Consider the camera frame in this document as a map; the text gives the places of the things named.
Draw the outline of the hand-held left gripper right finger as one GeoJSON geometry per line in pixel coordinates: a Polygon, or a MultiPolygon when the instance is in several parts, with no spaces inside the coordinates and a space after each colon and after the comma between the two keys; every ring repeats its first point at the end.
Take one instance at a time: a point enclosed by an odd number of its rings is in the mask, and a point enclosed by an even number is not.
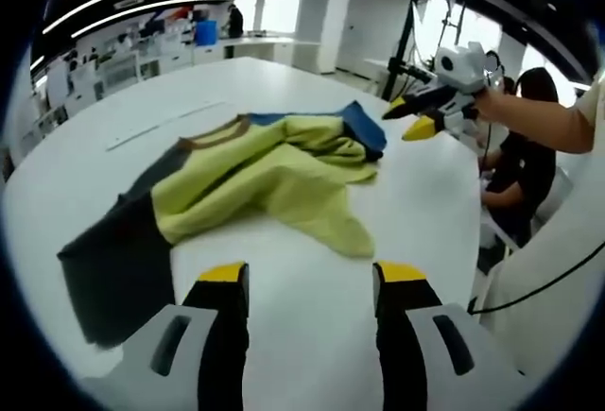
{"type": "Polygon", "coordinates": [[[444,304],[422,271],[372,266],[376,347],[386,410],[513,410],[525,377],[457,304],[444,304]]]}

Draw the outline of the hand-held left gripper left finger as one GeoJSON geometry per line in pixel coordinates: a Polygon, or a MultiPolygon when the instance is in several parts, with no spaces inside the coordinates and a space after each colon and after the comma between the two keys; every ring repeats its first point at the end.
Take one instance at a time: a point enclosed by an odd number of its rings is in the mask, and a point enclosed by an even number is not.
{"type": "Polygon", "coordinates": [[[122,346],[122,360],[83,389],[106,410],[241,410],[250,267],[203,272],[122,346]]]}

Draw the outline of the person's right hand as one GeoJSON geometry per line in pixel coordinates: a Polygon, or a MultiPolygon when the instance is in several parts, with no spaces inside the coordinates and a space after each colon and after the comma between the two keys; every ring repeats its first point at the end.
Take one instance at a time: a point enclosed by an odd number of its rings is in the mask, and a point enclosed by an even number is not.
{"type": "Polygon", "coordinates": [[[486,87],[474,95],[475,108],[479,116],[490,122],[502,122],[508,96],[496,89],[486,87]]]}

